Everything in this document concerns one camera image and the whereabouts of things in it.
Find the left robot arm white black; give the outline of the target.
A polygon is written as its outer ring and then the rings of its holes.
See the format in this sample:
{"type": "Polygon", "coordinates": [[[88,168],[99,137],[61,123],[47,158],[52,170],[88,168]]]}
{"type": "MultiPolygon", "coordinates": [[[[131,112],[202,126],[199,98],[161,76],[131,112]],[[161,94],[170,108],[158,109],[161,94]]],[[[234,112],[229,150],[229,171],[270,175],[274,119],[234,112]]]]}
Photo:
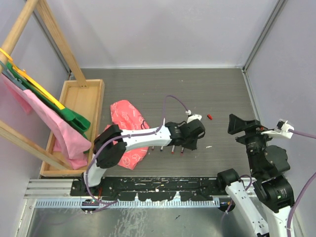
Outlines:
{"type": "Polygon", "coordinates": [[[141,130],[124,130],[113,124],[94,140],[94,157],[83,174],[81,190],[88,196],[95,195],[106,169],[116,166],[126,152],[152,146],[180,146],[193,151],[204,135],[205,127],[197,118],[141,130]]]}

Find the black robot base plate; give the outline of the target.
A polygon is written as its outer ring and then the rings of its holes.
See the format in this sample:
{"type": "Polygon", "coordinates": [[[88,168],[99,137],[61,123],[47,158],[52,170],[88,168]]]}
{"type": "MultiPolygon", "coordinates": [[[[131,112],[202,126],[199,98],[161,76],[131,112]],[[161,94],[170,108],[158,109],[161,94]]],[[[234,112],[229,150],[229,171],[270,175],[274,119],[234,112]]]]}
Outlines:
{"type": "Polygon", "coordinates": [[[225,188],[213,177],[103,177],[100,184],[90,188],[102,200],[211,201],[226,197],[225,188]]]}

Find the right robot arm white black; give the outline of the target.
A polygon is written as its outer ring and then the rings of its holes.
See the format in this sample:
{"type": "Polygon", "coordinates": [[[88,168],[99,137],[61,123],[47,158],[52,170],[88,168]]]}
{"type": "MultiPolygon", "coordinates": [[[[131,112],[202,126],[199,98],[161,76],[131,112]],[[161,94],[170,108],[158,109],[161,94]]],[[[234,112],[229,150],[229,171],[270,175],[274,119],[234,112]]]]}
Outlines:
{"type": "Polygon", "coordinates": [[[245,135],[235,140],[245,145],[250,167],[250,185],[261,202],[263,217],[246,193],[241,176],[234,169],[217,174],[216,187],[221,194],[228,194],[232,203],[240,210],[242,217],[256,237],[293,237],[290,214],[294,204],[293,189],[284,173],[290,170],[285,149],[268,145],[273,138],[291,139],[293,126],[286,120],[279,120],[276,128],[268,129],[260,121],[243,120],[229,115],[228,133],[245,135]]]}

